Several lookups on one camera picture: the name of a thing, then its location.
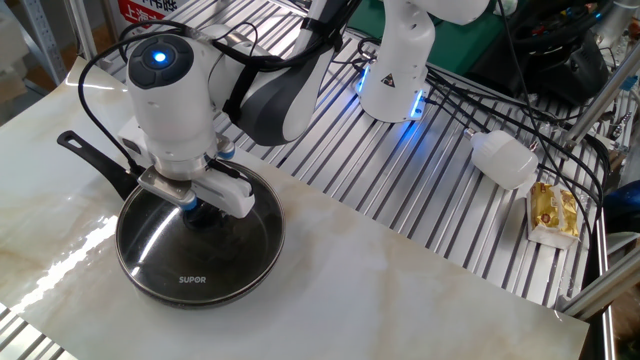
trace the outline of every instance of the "white marble table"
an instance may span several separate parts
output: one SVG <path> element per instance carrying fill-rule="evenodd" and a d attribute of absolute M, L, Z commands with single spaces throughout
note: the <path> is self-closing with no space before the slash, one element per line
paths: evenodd
<path fill-rule="evenodd" d="M 113 233 L 122 201 L 58 146 L 68 129 L 116 150 L 70 80 L 0 128 L 0 302 L 78 359 L 577 359 L 587 325 L 512 295 L 246 153 L 276 190 L 283 252 L 256 290 L 185 311 L 139 293 Z M 116 132 L 126 88 L 94 71 Z"/>

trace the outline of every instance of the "blue led light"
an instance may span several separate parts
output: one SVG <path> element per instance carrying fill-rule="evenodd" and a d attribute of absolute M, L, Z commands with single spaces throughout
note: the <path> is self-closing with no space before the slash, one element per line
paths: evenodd
<path fill-rule="evenodd" d="M 167 54 L 163 53 L 163 52 L 155 52 L 153 53 L 153 60 L 161 63 L 164 62 L 165 60 L 167 60 Z"/>
<path fill-rule="evenodd" d="M 418 93 L 418 96 L 416 97 L 416 100 L 413 102 L 413 108 L 411 109 L 412 118 L 420 117 L 420 114 L 418 114 L 416 110 L 418 110 L 418 105 L 420 105 L 420 100 L 422 100 L 423 92 L 424 90 L 420 90 L 420 92 Z"/>
<path fill-rule="evenodd" d="M 369 74 L 369 67 L 364 68 L 364 75 L 362 75 L 362 81 L 358 84 L 358 92 L 362 92 L 362 86 L 364 85 L 364 81 L 367 79 L 367 74 Z"/>

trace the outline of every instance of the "yellow packaging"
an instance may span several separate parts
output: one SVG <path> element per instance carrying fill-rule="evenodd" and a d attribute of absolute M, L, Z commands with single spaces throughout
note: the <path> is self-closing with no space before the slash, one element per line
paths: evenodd
<path fill-rule="evenodd" d="M 527 194 L 529 240 L 566 249 L 579 240 L 580 213 L 570 191 L 541 182 Z"/>

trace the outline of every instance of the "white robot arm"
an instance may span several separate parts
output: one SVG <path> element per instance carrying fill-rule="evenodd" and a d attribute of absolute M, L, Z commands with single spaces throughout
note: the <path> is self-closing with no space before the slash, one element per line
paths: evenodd
<path fill-rule="evenodd" d="M 477 19 L 488 3 L 489 0 L 386 0 L 386 23 L 378 57 L 365 69 L 357 87 L 362 108 L 385 122 L 422 118 L 421 99 L 429 92 L 425 64 L 436 38 L 429 13 L 465 25 Z"/>
<path fill-rule="evenodd" d="M 477 18 L 488 1 L 385 1 L 384 40 L 360 91 L 365 111 L 383 121 L 410 118 L 415 99 L 426 90 L 425 63 L 435 38 L 427 12 L 464 24 Z M 321 50 L 274 71 L 263 71 L 265 62 L 251 63 L 255 58 L 268 62 L 270 54 L 226 26 L 194 31 L 191 37 L 159 34 L 141 42 L 127 68 L 135 118 L 119 133 L 127 151 L 147 167 L 139 184 L 183 209 L 200 199 L 232 216 L 246 216 L 255 201 L 251 186 L 218 161 L 232 157 L 234 148 L 215 132 L 214 117 L 226 113 L 260 145 L 281 145 L 302 135 L 346 23 L 342 12 L 357 3 L 314 0 L 293 55 L 319 43 Z M 329 26 L 341 16 L 338 29 Z M 393 86 L 385 81 L 388 77 Z"/>

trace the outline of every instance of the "green panel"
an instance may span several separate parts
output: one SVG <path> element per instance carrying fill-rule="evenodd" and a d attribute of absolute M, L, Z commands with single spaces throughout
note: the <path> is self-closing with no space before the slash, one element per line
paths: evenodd
<path fill-rule="evenodd" d="M 434 21 L 436 41 L 429 62 L 464 75 L 502 31 L 500 18 L 493 15 L 493 2 L 478 20 L 465 25 Z M 384 32 L 384 5 L 379 0 L 363 0 L 349 26 L 376 38 Z"/>
<path fill-rule="evenodd" d="M 436 28 L 429 62 L 464 75 L 502 30 L 502 20 L 492 13 L 484 13 L 465 26 L 443 22 Z"/>

